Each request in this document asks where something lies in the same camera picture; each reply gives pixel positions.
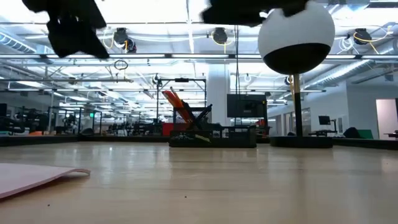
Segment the computer monitor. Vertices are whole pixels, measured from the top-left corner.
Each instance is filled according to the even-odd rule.
[[[330,125],[330,117],[329,116],[319,116],[319,124],[320,125]]]
[[[266,116],[266,95],[227,94],[226,99],[227,117],[229,118],[263,118]]]

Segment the white spherical object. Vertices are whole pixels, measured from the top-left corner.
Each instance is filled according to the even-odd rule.
[[[304,11],[290,17],[285,17],[283,10],[275,9],[260,28],[258,47],[271,69],[289,75],[307,72],[319,65],[329,53],[334,38],[335,25],[329,12],[309,1]]]

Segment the black object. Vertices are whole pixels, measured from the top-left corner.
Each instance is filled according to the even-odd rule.
[[[301,114],[301,97],[299,91],[294,93],[294,100],[295,100],[294,115],[296,119],[296,135],[301,137],[303,136],[303,119]]]
[[[397,114],[398,114],[398,98],[396,98],[396,108],[397,108]]]
[[[319,116],[319,124],[320,125],[330,125],[330,117],[329,116]]]
[[[216,27],[216,30],[213,33],[213,40],[217,44],[225,44],[228,40],[228,36],[226,35],[225,28]]]
[[[269,68],[281,74],[301,74],[321,64],[329,52],[330,46],[327,44],[296,44],[267,54],[263,61]]]
[[[308,135],[316,136],[316,137],[319,137],[319,136],[328,137],[329,133],[332,133],[332,134],[338,133],[337,128],[336,128],[336,120],[335,119],[331,120],[329,116],[319,116],[318,118],[319,118],[319,125],[330,125],[330,121],[332,121],[334,123],[335,130],[331,131],[331,130],[323,129],[323,130],[314,131]]]
[[[372,40],[372,36],[366,31],[365,28],[358,28],[355,29],[355,37],[363,40]],[[354,42],[359,45],[366,45],[369,42],[358,40],[357,38],[354,37]]]
[[[331,130],[319,130],[319,131],[314,131],[312,133],[309,133],[309,136],[316,136],[316,137],[320,137],[320,136],[324,136],[324,137],[328,137],[328,134],[332,133],[332,134],[337,134],[337,131],[331,131]]]
[[[303,136],[279,136],[270,137],[271,146],[293,147],[309,149],[329,149],[333,147],[332,138],[325,137],[303,137]]]
[[[117,28],[116,32],[114,33],[114,41],[116,41],[118,44],[122,45],[122,49],[126,49],[127,53],[136,53],[137,52],[137,47],[136,43],[129,38],[127,35],[127,29],[126,28]]]
[[[170,132],[170,147],[228,147],[254,148],[256,143],[256,127],[221,127],[214,126],[206,131]]]
[[[0,116],[0,131],[10,131],[12,133],[24,133],[25,127],[22,122]]]
[[[267,113],[265,95],[227,94],[226,101],[229,118],[263,118]]]
[[[308,0],[210,0],[211,7],[202,12],[207,24],[257,26],[262,23],[261,11],[281,8],[286,17],[305,9]]]
[[[80,133],[82,136],[94,136],[94,130],[92,128],[86,128]]]
[[[7,116],[7,103],[0,103],[0,116]]]
[[[79,51],[97,58],[109,58],[109,53],[97,38],[95,29],[106,27],[94,0],[22,0],[34,12],[47,11],[49,41],[59,57]]]
[[[357,130],[356,128],[354,128],[354,127],[348,128],[348,129],[343,133],[343,135],[344,135],[346,138],[351,138],[351,139],[361,139],[361,138],[362,138],[361,135],[359,134],[358,130]]]

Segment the ceiling light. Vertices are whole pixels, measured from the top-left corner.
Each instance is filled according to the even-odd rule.
[[[164,54],[111,54],[110,58],[164,58]]]
[[[108,91],[107,89],[77,89],[77,91]]]
[[[301,90],[302,93],[323,93],[326,90]]]
[[[362,59],[398,59],[398,55],[363,55]]]
[[[47,56],[47,58],[60,58],[60,57],[58,57],[58,55],[55,55],[55,54],[46,55],[46,56]],[[92,55],[86,55],[86,54],[75,54],[75,55],[66,56],[64,58],[81,58],[81,59],[84,59],[84,58],[95,58],[95,57],[92,56]]]
[[[63,89],[63,90],[57,90],[57,91],[75,91],[74,89]]]
[[[19,81],[19,82],[17,82],[17,83],[22,84],[22,85],[31,86],[31,87],[37,87],[37,88],[46,87],[45,85],[40,84],[40,83],[38,83],[38,82]]]
[[[45,91],[50,92],[50,93],[54,93],[55,96],[64,97],[64,95],[56,93],[56,92],[53,92],[52,90],[45,90]]]
[[[104,109],[112,109],[112,106],[108,106],[108,105],[101,105],[99,107],[104,108]]]
[[[326,59],[354,59],[355,55],[328,55]]]
[[[88,101],[89,99],[80,96],[68,96],[69,98],[77,101]]]
[[[38,89],[7,89],[8,91],[39,91]]]
[[[228,58],[225,54],[173,54],[173,58]]]

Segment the desk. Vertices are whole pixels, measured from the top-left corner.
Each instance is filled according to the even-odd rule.
[[[337,131],[330,131],[330,130],[319,130],[319,131],[315,131],[315,132],[312,132],[312,133],[310,133],[310,134],[308,134],[309,136],[317,136],[317,137],[319,137],[319,136],[324,136],[324,137],[328,137],[328,134],[329,133],[333,133],[333,134],[337,134]]]
[[[386,135],[388,135],[389,138],[395,138],[398,140],[398,133],[386,133]]]

